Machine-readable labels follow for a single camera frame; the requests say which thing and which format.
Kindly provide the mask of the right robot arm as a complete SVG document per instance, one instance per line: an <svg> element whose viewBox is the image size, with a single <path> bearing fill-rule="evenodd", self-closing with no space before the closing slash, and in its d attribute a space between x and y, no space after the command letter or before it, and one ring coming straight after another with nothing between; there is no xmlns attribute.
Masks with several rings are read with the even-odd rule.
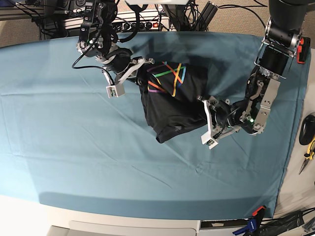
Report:
<svg viewBox="0 0 315 236"><path fill-rule="evenodd" d="M131 41L140 30L140 13L147 5L128 5L135 13L136 23L131 26L133 32L125 38L119 38L112 23L118 14L118 5L113 0L87 0L76 45L81 56L72 64L73 69L100 69L110 86L125 80L137 85L138 70L144 64L155 63L153 59L132 58L132 50L121 48L117 43Z"/></svg>

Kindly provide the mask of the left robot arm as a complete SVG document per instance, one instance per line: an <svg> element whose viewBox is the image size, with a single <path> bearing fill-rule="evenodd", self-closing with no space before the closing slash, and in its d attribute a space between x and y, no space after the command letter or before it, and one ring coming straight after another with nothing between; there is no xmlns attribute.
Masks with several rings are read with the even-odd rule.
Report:
<svg viewBox="0 0 315 236"><path fill-rule="evenodd" d="M229 100L199 97L204 104L208 130L201 141L214 148L228 135L245 130L250 135L264 131L272 104L278 94L280 78L290 70L301 50L308 49L302 38L302 24L307 12L314 11L313 0L271 0L270 18L265 24L265 36L247 81L245 97L233 104Z"/></svg>

